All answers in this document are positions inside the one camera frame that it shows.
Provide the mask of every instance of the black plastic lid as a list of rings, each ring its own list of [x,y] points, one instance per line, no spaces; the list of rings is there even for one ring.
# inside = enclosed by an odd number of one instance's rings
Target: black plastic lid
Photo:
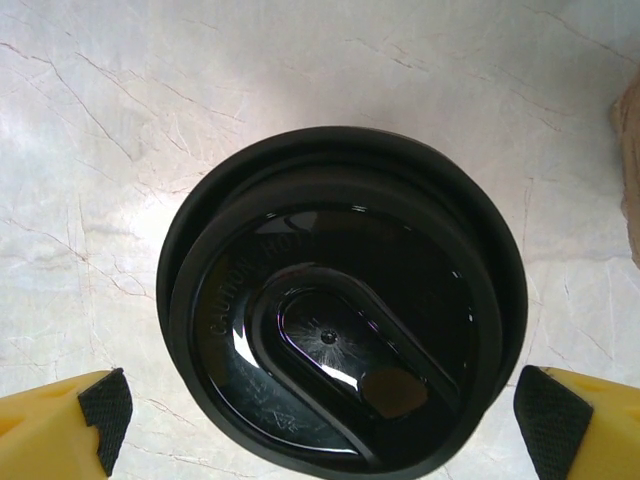
[[[244,447],[324,478],[415,478],[504,386],[524,285],[501,217],[448,160],[318,128],[196,187],[163,248],[158,311],[192,395]]]

